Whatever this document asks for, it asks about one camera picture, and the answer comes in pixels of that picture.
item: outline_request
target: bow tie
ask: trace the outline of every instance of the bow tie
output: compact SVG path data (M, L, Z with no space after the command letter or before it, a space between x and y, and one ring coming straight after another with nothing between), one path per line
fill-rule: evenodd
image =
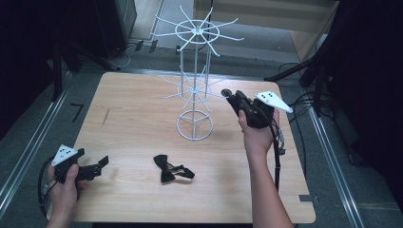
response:
M193 179L195 174L188 168L180 166L174 166L168 162L167 155L158 155L154 157L154 162L163 170L161 173L161 182L170 182L175 179L174 175L178 175L184 178Z

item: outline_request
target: white wire display rack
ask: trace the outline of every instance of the white wire display rack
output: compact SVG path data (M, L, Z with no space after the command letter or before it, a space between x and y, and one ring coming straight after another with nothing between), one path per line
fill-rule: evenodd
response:
M165 96L164 98L171 98L171 97L176 97L179 96L182 99L185 100L185 104L182 109L185 109L187 105L192 104L192 109L183 112L177 120L177 129L178 132L186 139L191 140L191 141L199 141L207 138L211 132L213 131L213 121L211 120L210 115L207 113L196 109L196 104L197 103L202 103L204 107L211 112L211 110L208 108L207 104L205 101L210 97L210 96L217 96L217 97L222 97L221 95L217 95L214 93L211 93L210 91L210 86L212 84L216 84L223 79L220 79L216 81L215 83L209 83L208 82L208 76L210 73L210 62L211 62L211 54L214 53L217 56L220 56L213 48L212 43L216 41L219 37L229 39L229 40L234 40L234 41L241 41L243 38L234 38L230 36L225 36L220 33L220 27L223 26L228 26L231 24L234 24L235 22L238 21L238 19L235 19L232 22L229 23L224 23L220 25L214 25L211 23L208 19L211 16L211 13L213 11L213 8L208 12L207 16L204 18L204 20L194 20L190 19L187 14L183 11L182 7L180 6L181 12L186 18L186 20L180 22L180 23L174 23L170 22L167 20L164 20L163 18L160 18L159 16L156 15L156 18L162 22L171 24L175 26L175 32L172 33L165 33L165 34L155 34L153 33L154 36L159 37L159 36L169 36L169 35L177 35L181 39L181 48L178 49L178 51L181 54L181 81L179 83L172 82L168 80L167 78L163 78L166 82L176 85L178 87L178 92L176 94L172 94L169 96ZM194 45L193 49L195 52L195 59L194 59L194 71L193 71L193 79L192 77L188 76L184 72L184 64L183 64L183 51L184 49L189 45L192 44ZM201 50L201 46L205 47L207 46L207 54L206 54L206 60L205 60L205 66L202 68L201 72L198 70L198 61L199 61L199 52ZM208 122L208 129L201 132L198 132L198 125L201 122ZM182 129L182 124L183 122L185 123L190 123L191 125L191 130L189 132L186 132Z

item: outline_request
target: gray carpet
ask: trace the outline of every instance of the gray carpet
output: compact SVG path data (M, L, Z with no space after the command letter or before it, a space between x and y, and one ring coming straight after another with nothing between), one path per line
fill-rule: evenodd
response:
M122 71L124 72L139 72L139 69L179 70L180 56L175 54L175 50L157 48L155 52L149 53L149 47L143 47L139 51L134 51L134 48L132 48L128 53L131 56L131 61L129 65L123 67ZM46 220L39 211L36 195L40 167L47 157L54 154L61 143L74 145L96 87L101 76L106 72L86 58L83 57L82 59L84 67L80 73L71 74L73 80L66 99L41 142L32 164L27 164L29 165L28 172L22 179L10 205L1 218L0 227L45 227L46 225ZM127 59L123 53L122 56L114 60L114 63L124 65L126 61ZM192 63L191 56L186 58L186 62L189 65ZM263 77L276 75L278 68L282 64L274 61L221 56L220 58L214 57L212 60L211 72L230 75L238 79L261 80ZM288 104L294 102L303 93L301 87L297 85L298 77L299 74L296 73L279 82L281 95ZM31 108L0 142L0 155L2 158L0 161L0 182L2 185L6 182L14 165L21 157L36 126L47 112L51 96L52 86L36 99ZM73 119L78 108L71 104L84 105L75 122ZM303 107L304 105L297 106L296 112ZM366 227L403 227L402 214L394 203L383 178L372 168L351 165L348 150L340 138L335 124L327 117L323 117L322 121L325 123L326 131L333 144L337 159L351 187ZM350 227L350 222L346 216L309 114L300 116L298 124L305 142L306 180L317 213L317 220L314 223L300 224L298 227ZM291 126L298 153L303 163L301 135L298 133L296 122L292 122ZM72 227L91 227L91 225L90 223L74 223ZM133 227L150 226L137 224Z

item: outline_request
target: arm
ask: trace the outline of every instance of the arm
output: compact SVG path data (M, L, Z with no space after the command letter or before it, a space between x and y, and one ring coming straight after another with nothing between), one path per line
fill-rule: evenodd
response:
M277 110L273 118L278 123ZM267 151L274 140L269 127L249 127L242 110L239 124L249 163L254 227L293 227L267 166Z
M67 228L70 226L77 213L77 190L75 179L78 175L78 164L73 164L67 171L65 183L57 182L50 190L50 197L53 204L53 212L48 222L48 228L60 227ZM49 179L52 180L49 186L55 183L54 167L49 166Z

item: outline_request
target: white controller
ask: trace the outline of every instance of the white controller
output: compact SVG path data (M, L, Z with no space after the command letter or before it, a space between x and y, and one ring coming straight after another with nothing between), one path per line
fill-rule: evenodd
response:
M276 93L271 90L267 92L255 93L255 97L261 100L266 105L276 107L288 113L293 113L293 108L287 105Z
M51 165L56 166L56 165L60 164L61 162L64 162L65 160L73 157L77 153L78 153L77 150L67 147L62 144L59 147L59 150L57 151L56 155L54 156L54 159L51 162Z

